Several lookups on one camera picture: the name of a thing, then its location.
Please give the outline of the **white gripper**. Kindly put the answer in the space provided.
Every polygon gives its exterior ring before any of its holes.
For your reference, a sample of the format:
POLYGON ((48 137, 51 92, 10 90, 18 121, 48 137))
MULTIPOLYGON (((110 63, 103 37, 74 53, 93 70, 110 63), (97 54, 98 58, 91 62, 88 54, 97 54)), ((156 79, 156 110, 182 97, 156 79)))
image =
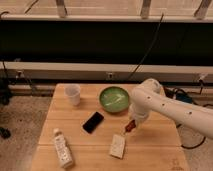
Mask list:
POLYGON ((148 117, 149 117, 148 109, 140 108, 134 104, 130 105, 129 118, 130 121, 132 120, 135 121, 136 127, 138 127, 141 123, 145 122, 148 117))

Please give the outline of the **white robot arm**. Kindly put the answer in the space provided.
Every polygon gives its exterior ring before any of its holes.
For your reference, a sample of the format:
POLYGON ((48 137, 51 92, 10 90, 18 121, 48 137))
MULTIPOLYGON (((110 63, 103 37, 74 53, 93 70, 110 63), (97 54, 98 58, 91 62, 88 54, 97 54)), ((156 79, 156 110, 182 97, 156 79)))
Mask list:
POLYGON ((143 123, 150 111, 155 111, 213 139, 213 109, 168 98, 161 95, 160 90, 161 84, 156 79, 146 79, 132 89, 126 132, 143 123))

